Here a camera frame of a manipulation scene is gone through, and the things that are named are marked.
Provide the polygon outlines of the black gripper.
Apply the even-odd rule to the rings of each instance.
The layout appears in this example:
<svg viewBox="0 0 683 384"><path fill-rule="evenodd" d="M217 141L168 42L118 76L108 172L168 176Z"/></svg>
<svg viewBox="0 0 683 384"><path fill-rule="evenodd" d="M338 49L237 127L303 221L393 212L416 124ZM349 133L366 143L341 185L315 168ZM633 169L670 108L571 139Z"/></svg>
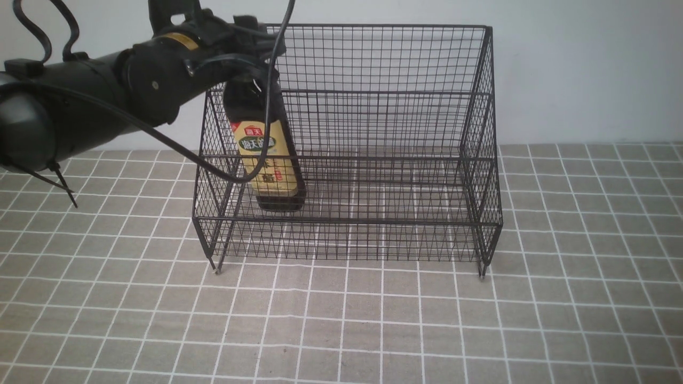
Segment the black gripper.
<svg viewBox="0 0 683 384"><path fill-rule="evenodd" d="M278 81L286 21L271 30L254 15L224 20L198 1L150 1L148 12L149 85L213 86L244 76L261 86Z"/></svg>

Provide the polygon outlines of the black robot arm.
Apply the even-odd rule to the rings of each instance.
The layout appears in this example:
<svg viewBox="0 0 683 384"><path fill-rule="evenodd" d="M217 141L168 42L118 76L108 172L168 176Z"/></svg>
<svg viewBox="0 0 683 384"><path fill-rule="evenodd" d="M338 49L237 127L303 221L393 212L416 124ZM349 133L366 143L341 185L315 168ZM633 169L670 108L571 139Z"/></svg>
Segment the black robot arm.
<svg viewBox="0 0 683 384"><path fill-rule="evenodd" d="M266 60L286 51L283 32L270 34L251 15L226 22L198 1L149 1L151 39L91 58L73 52L75 17L54 7L70 27L62 61L48 64L52 44L14 1L15 17L44 49L40 60L8 59L2 71L2 167L56 170L61 161L138 128L117 108L156 128L176 121L181 106L234 75L265 82Z"/></svg>

